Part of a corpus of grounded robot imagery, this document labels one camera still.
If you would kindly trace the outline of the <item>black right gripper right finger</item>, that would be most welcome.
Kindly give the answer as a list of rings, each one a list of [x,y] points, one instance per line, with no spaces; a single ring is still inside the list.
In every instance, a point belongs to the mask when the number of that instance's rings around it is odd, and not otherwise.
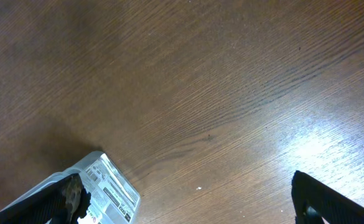
[[[364,223],[364,207],[310,175],[295,171],[291,185],[296,224]]]

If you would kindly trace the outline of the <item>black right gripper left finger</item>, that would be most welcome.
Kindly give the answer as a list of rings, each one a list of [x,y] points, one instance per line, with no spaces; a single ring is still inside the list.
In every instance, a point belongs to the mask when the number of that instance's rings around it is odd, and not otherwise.
[[[89,193],[79,174],[71,174],[0,212],[0,224],[74,224],[87,215]]]

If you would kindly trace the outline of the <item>white green medicine box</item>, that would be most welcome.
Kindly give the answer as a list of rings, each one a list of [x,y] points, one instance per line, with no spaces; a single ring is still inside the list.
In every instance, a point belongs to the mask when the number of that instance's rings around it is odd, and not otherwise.
[[[74,173],[80,175],[86,191],[91,194],[86,216],[79,218],[78,223],[129,224],[134,222],[141,196],[102,151],[93,151],[63,172],[50,175],[9,206]]]

